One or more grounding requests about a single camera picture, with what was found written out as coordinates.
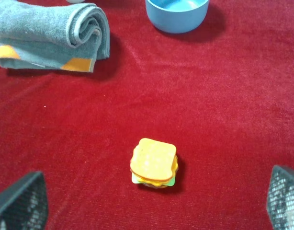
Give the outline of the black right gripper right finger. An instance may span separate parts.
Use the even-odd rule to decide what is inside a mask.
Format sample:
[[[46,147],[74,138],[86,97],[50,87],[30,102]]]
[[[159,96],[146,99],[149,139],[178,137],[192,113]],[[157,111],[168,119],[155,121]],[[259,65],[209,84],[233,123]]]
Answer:
[[[275,165],[266,210],[274,230],[294,230],[294,170]]]

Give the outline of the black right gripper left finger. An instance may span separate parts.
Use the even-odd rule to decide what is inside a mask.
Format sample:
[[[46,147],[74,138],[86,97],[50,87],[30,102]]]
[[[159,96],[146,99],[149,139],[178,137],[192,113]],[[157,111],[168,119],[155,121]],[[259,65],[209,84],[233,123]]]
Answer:
[[[0,193],[0,230],[44,230],[48,218],[45,178],[30,172]]]

